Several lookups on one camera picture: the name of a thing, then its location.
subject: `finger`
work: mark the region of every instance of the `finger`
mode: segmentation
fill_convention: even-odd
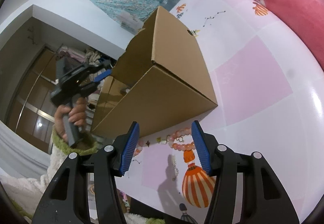
[[[79,113],[79,112],[85,112],[86,105],[85,104],[79,104],[75,106],[70,112],[69,116],[72,117],[73,115]]]
[[[76,126],[85,126],[85,119],[80,119],[74,123]]]
[[[85,98],[79,98],[79,99],[77,100],[77,104],[86,104],[86,100],[85,100]]]
[[[62,136],[62,139],[63,139],[64,142],[66,142],[66,143],[68,142],[67,134],[66,133]]]
[[[71,108],[65,105],[60,105],[57,107],[57,110],[54,114],[56,118],[62,118],[63,114],[69,113],[71,111]]]
[[[85,119],[86,118],[86,114],[85,112],[79,112],[79,113],[76,113],[74,114],[73,116],[71,116],[69,118],[69,122],[70,123],[75,123],[77,122],[78,120],[81,120],[81,119]]]

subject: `cartoon print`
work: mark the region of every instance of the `cartoon print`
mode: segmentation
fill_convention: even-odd
[[[193,150],[185,150],[183,159],[188,165],[182,182],[184,198],[195,207],[208,207],[213,195],[215,179],[209,177],[201,167],[195,164]]]
[[[210,19],[214,19],[216,15],[220,14],[220,13],[225,13],[226,11],[221,11],[221,12],[217,12],[217,14],[215,14],[214,16],[210,16],[210,17],[205,17],[206,21],[204,23],[204,25],[202,26],[203,28],[206,26],[206,23],[208,20]]]
[[[203,28],[205,27],[205,25],[206,25],[206,23],[207,23],[207,21],[209,20],[209,19],[214,19],[215,18],[215,16],[213,16],[213,17],[205,17],[205,19],[206,19],[206,21],[205,21],[205,23],[204,23],[204,25],[202,26]]]
[[[268,14],[268,9],[266,9],[263,5],[258,4],[257,2],[253,2],[255,4],[255,7],[253,9],[255,10],[255,14],[257,16],[266,16]]]
[[[181,220],[184,220],[184,221],[186,221],[188,223],[192,223],[192,224],[198,224],[197,221],[195,221],[195,219],[192,216],[187,214],[187,207],[185,204],[181,203],[179,205],[179,208],[182,212],[182,216],[180,217]]]
[[[138,161],[137,159],[133,159],[132,162],[137,162],[138,164],[140,164],[142,161]]]
[[[166,144],[167,144],[167,141],[166,141],[166,140],[163,140],[161,137],[158,137],[158,138],[157,138],[157,142],[158,142],[159,144],[163,144],[163,145],[166,145]]]
[[[177,13],[180,13],[184,8],[186,7],[186,4],[182,4],[177,7]]]
[[[176,15],[177,19],[180,19],[182,16],[183,16],[183,12],[181,14]]]
[[[197,33],[200,32],[200,30],[196,29],[196,30],[191,30],[190,32],[194,37],[198,37],[199,35],[197,35]]]

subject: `box flap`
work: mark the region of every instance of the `box flap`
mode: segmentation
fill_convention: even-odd
[[[157,11],[145,21],[140,32],[129,42],[126,51],[118,59],[111,75],[132,87],[152,67],[152,44]]]
[[[217,103],[196,38],[161,6],[155,19],[152,60]]]
[[[122,100],[127,85],[108,76],[101,90],[91,129],[95,128],[108,113]]]
[[[184,122],[216,106],[163,69],[153,66],[97,123],[93,133],[115,138],[127,133],[132,122],[137,121],[142,137]]]

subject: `green sleeve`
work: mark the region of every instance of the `green sleeve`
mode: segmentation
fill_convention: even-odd
[[[53,126],[52,140],[53,140],[53,144],[66,155],[72,152],[76,152],[79,155],[84,156],[84,155],[90,155],[97,152],[98,143],[89,133],[85,134],[83,140],[77,145],[76,148],[71,148],[56,133],[56,130]]]

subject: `black handle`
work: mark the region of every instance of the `black handle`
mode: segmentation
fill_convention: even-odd
[[[72,101],[70,101],[66,106],[73,108]],[[65,133],[67,135],[68,144],[70,147],[74,147],[83,138],[82,134],[79,131],[79,127],[69,122],[68,113],[63,115],[63,124]]]
[[[100,149],[94,156],[95,196],[100,224],[127,224],[119,204],[115,177],[110,161],[115,159],[117,149]]]

